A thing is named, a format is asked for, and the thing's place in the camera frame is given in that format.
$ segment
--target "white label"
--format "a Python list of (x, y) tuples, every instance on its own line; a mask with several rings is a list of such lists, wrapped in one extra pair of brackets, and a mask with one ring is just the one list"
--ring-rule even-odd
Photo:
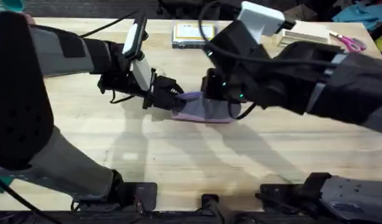
[(126, 36), (126, 40), (123, 45), (122, 54), (125, 54), (128, 52), (131, 47), (133, 46), (134, 39), (136, 38), (136, 30), (137, 30), (137, 24), (133, 24), (128, 32), (128, 35)]
[[(215, 36), (215, 26), (213, 24), (202, 24), (202, 30), (207, 39), (212, 39)], [(174, 41), (203, 41), (199, 33), (197, 22), (178, 22), (174, 26), (173, 31)]]

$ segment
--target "table surface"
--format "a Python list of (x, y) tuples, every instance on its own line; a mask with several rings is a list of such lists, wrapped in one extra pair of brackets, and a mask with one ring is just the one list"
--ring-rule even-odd
[[(82, 34), (112, 20), (36, 21)], [(123, 42), (132, 23), (123, 21), (92, 37)], [(326, 25), (358, 37), (368, 45), (364, 54), (381, 58), (361, 24)], [(172, 21), (148, 21), (143, 51), (151, 66), (186, 91), (198, 90), (212, 65), (201, 50), (171, 49), (171, 29)], [(271, 56), (281, 51), (273, 38), (263, 42)], [(231, 124), (172, 121), (168, 111), (143, 110), (141, 99), (109, 104), (111, 93), (100, 93), (98, 79), (89, 74), (45, 79), (55, 124), (75, 146), (126, 181), (156, 182), (158, 210), (193, 210), (205, 193), (220, 195), (231, 208), (253, 210), (261, 206), (254, 199), (260, 184), (301, 183), (311, 172), (382, 180), (382, 135), (373, 131), (280, 108), (256, 109)], [(69, 209), (68, 195), (21, 180), (11, 186), (40, 209)], [(0, 194), (0, 210), (25, 209)]]

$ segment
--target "teal object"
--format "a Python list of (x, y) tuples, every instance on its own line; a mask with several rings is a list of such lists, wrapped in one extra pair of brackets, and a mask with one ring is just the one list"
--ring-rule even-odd
[(10, 186), (11, 182), (14, 180), (12, 177), (0, 176), (0, 180), (3, 181), (7, 186)]
[(339, 12), (332, 20), (334, 22), (362, 22), (366, 29), (372, 30), (378, 22), (382, 22), (382, 4), (365, 6), (357, 2)]
[(0, 0), (3, 8), (14, 11), (21, 12), (24, 9), (26, 0)]

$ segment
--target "black cable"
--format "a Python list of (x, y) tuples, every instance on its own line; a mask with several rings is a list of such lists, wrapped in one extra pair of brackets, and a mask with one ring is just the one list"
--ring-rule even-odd
[(233, 112), (231, 111), (231, 103), (227, 101), (227, 111), (231, 118), (235, 120), (241, 120), (245, 118), (247, 115), (249, 115), (257, 105), (258, 105), (257, 103), (253, 103), (248, 109), (246, 109), (244, 113), (242, 113), (241, 115), (237, 117), (234, 117)]
[(212, 213), (212, 215), (217, 219), (218, 223), (219, 224), (224, 224), (224, 217), (223, 215), (220, 213), (220, 211), (218, 211), (219, 215), (221, 216), (220, 218), (217, 216), (217, 214), (215, 212), (213, 212), (213, 210), (210, 208), (210, 204), (209, 203), (206, 203), (204, 206), (196, 209), (194, 211), (194, 213), (199, 213), (199, 212), (202, 212), (204, 210), (208, 210), (209, 212)]
[(134, 195), (134, 199), (135, 199), (135, 201), (137, 201), (136, 202), (136, 207), (139, 205), (140, 208), (141, 208), (141, 210), (139, 210), (138, 212), (140, 214), (143, 214), (144, 216), (146, 216), (147, 215), (147, 210), (144, 207), (144, 203), (142, 202), (142, 200), (139, 197), (137, 197), (137, 195)]
[(112, 103), (112, 104), (116, 104), (116, 103), (124, 102), (126, 100), (130, 100), (130, 99), (134, 98), (134, 96), (128, 96), (128, 97), (122, 98), (120, 100), (115, 100), (115, 98), (116, 98), (115, 90), (112, 90), (112, 100), (110, 101), (110, 103)]
[(135, 224), (135, 223), (137, 223), (137, 222), (140, 222), (141, 220), (143, 220), (143, 218), (137, 218), (137, 219), (135, 219), (135, 220), (129, 222), (129, 224)]
[(34, 220), (34, 222), (33, 222), (32, 224), (35, 224), (35, 223), (36, 223), (36, 221), (37, 221), (37, 217), (35, 217), (35, 220)]
[(75, 205), (75, 202), (72, 200), (72, 202), (71, 202), (71, 212), (79, 211), (79, 208), (80, 208), (81, 204), (78, 203), (78, 205), (76, 207), (74, 207), (74, 205)]
[(237, 223), (245, 223), (246, 219), (252, 220), (255, 224), (268, 224), (267, 222), (263, 221), (262, 219), (258, 217), (254, 217), (252, 214), (248, 214), (245, 212), (240, 212), (235, 214), (230, 223), (231, 224), (237, 224)]
[(336, 68), (338, 64), (330, 63), (330, 62), (324, 62), (320, 60), (299, 60), (299, 59), (286, 59), (286, 60), (275, 60), (275, 59), (266, 59), (266, 58), (255, 58), (255, 57), (246, 57), (239, 54), (234, 54), (232, 52), (229, 52), (227, 50), (224, 50), (222, 48), (217, 47), (215, 44), (211, 43), (207, 38), (206, 35), (203, 33), (202, 30), (202, 20), (205, 17), (205, 14), (207, 11), (214, 6), (215, 4), (220, 3), (219, 0), (212, 1), (203, 7), (201, 10), (201, 13), (198, 17), (198, 28), (199, 33), (201, 34), (202, 38), (205, 41), (205, 45), (212, 50), (212, 52), (216, 52), (218, 54), (221, 54), (222, 56), (226, 56), (229, 58), (237, 59), (237, 60), (243, 60), (247, 62), (256, 62), (256, 63), (265, 63), (270, 65), (276, 65), (276, 66), (286, 66), (286, 65), (314, 65), (314, 66), (321, 66), (321, 67), (328, 67), (328, 68)]
[(134, 15), (134, 14), (137, 13), (137, 12), (138, 12), (138, 10), (136, 10), (136, 11), (134, 11), (134, 12), (131, 12), (130, 14), (127, 14), (127, 15), (125, 15), (125, 16), (123, 16), (123, 17), (120, 17), (119, 19), (117, 19), (117, 20), (115, 20), (115, 21), (113, 21), (113, 22), (110, 22), (110, 23), (107, 24), (107, 25), (104, 25), (104, 26), (102, 26), (102, 27), (99, 27), (99, 28), (97, 28), (97, 29), (95, 29), (95, 30), (92, 30), (92, 31), (90, 31), (90, 32), (87, 32), (86, 34), (82, 34), (82, 35), (79, 35), (79, 36), (82, 37), (82, 38), (84, 38), (84, 37), (88, 37), (89, 35), (95, 34), (95, 33), (99, 32), (99, 31), (101, 31), (101, 30), (103, 30), (103, 29), (105, 29), (105, 28), (107, 28), (107, 27), (110, 27), (110, 26), (112, 26), (112, 25), (115, 25), (115, 24), (121, 22), (121, 21), (124, 20), (124, 19), (127, 19), (128, 17)]
[(262, 193), (260, 193), (260, 194), (256, 195), (256, 197), (259, 198), (261, 201), (268, 200), (268, 201), (270, 201), (270, 202), (275, 203), (275, 204), (278, 205), (279, 207), (286, 208), (287, 211), (285, 211), (285, 210), (281, 210), (281, 212), (284, 213), (284, 214), (286, 214), (286, 215), (296, 215), (296, 214), (298, 214), (298, 213), (300, 213), (300, 212), (302, 211), (302, 210), (299, 209), (299, 208), (293, 207), (293, 206), (288, 205), (288, 204), (286, 204), (286, 203), (284, 203), (284, 202), (280, 202), (280, 201), (276, 200), (275, 198), (270, 197), (270, 196), (268, 196), (268, 195), (266, 195), (266, 194), (262, 194)]
[(14, 217), (14, 214), (6, 215), (4, 217), (0, 217), (0, 221), (8, 220), (10, 218)]
[(54, 223), (54, 224), (63, 224), (62, 222), (58, 221), (56, 218), (51, 217), (50, 215), (44, 213), (43, 211), (39, 210), (37, 207), (33, 206), (33, 204), (29, 203), (26, 199), (21, 197), (17, 192), (11, 189), (11, 187), (7, 186), (3, 181), (0, 180), (0, 188), (2, 188), (4, 191), (6, 191), (9, 195), (11, 195), (14, 199), (16, 199), (19, 203), (23, 204), (23, 206), (29, 208), (34, 213), (38, 214), (39, 216), (47, 219), (48, 221)]
[(12, 223), (10, 223), (10, 224), (23, 224), (23, 223), (25, 223), (30, 217), (33, 217), (33, 216), (35, 216), (33, 213), (30, 213), (30, 214), (25, 214), (25, 215), (23, 215), (22, 216), (22, 219), (19, 221), (19, 222), (12, 222)]

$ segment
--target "pink scissors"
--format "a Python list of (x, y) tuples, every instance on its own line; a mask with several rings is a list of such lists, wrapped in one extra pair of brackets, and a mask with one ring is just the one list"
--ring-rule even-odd
[(340, 34), (333, 32), (333, 31), (329, 31), (329, 34), (336, 37), (338, 40), (340, 40), (342, 43), (344, 43), (349, 52), (357, 52), (358, 53), (358, 52), (361, 52), (363, 50), (366, 50), (366, 44), (357, 38), (346, 37), (344, 35), (340, 35)]

